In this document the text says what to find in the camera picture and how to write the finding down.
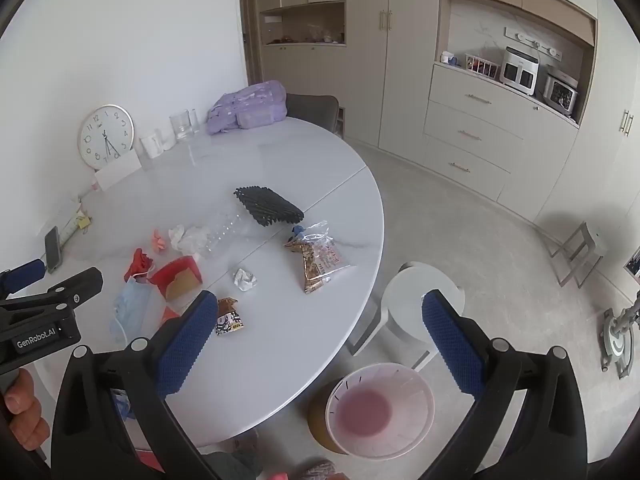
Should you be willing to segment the left hand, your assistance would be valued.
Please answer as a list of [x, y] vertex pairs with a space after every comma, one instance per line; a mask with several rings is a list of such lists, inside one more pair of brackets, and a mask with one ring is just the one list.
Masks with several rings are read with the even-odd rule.
[[13, 415], [9, 427], [17, 442], [26, 451], [40, 448], [50, 437], [50, 426], [42, 417], [32, 375], [21, 368], [3, 397], [6, 408]]

